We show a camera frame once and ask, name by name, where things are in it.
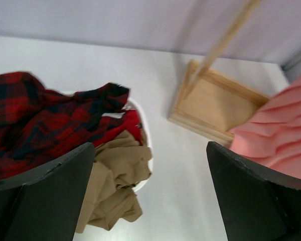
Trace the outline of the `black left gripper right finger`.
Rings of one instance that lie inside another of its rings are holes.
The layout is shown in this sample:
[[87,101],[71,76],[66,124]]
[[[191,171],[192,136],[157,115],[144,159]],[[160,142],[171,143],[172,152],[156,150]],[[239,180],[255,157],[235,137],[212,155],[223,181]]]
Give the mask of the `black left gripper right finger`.
[[301,240],[301,179],[217,142],[206,153],[228,240]]

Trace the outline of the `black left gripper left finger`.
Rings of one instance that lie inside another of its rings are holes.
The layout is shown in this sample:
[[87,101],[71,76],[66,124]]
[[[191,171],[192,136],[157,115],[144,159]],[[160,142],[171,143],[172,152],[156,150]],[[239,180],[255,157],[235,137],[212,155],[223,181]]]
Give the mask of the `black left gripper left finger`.
[[0,240],[72,240],[94,157],[85,143],[0,180]]

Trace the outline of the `red plaid skirt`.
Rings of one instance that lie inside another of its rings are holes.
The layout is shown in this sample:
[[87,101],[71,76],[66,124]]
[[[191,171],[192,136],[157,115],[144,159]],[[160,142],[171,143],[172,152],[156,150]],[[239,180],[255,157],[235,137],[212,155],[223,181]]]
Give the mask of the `red plaid skirt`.
[[129,89],[115,83],[72,96],[46,89],[28,72],[0,75],[0,180],[60,157],[84,143],[98,146],[122,124]]

